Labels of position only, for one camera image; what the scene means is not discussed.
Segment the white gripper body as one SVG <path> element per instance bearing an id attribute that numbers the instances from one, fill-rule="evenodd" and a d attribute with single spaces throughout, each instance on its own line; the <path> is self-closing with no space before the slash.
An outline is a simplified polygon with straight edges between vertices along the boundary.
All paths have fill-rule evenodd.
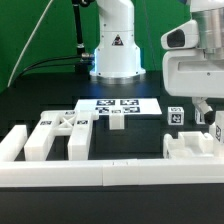
<path id="1" fill-rule="evenodd" d="M 199 47 L 198 24 L 190 20 L 165 33 L 163 80 L 171 96 L 224 98 L 224 47 Z"/>

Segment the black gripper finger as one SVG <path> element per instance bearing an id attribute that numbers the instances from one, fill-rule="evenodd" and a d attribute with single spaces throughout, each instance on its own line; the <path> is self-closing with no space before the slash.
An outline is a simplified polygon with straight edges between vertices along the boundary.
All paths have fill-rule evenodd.
<path id="1" fill-rule="evenodd" d="M 206 98 L 204 97 L 193 97 L 192 103 L 195 109 L 198 109 L 199 112 L 204 117 L 204 124 L 212 125 L 215 121 L 215 112 L 213 109 L 207 104 Z"/>

